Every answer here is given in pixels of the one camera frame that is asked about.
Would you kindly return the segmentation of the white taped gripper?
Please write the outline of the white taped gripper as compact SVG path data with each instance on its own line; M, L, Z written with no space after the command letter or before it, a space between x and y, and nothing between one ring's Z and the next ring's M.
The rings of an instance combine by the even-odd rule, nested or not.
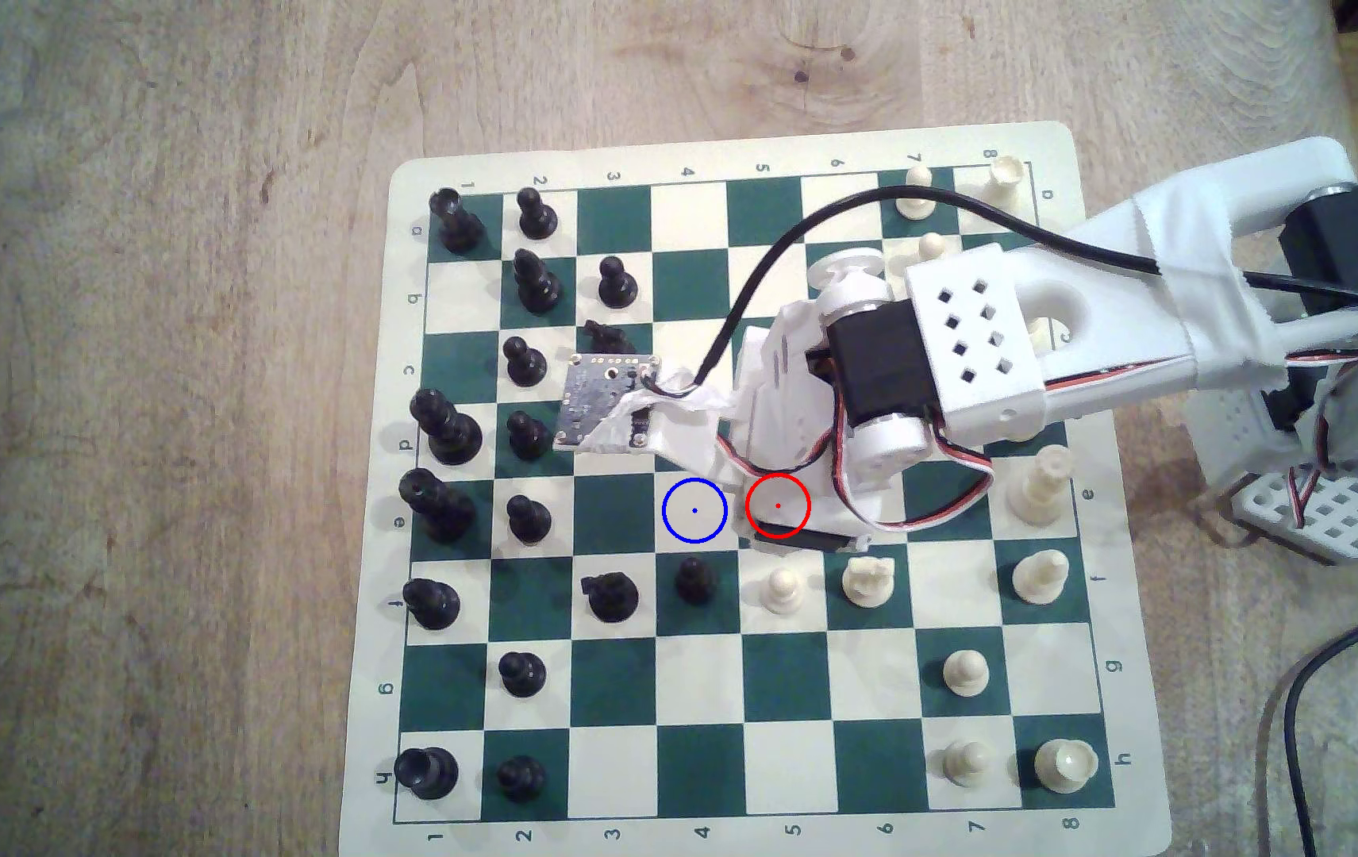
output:
M902 503L902 413L857 418L841 393L846 344L864 369L870 306L841 310L823 326L816 306L784 306L770 329L747 329L729 433L741 470L740 528L765 551L861 554L892 534Z

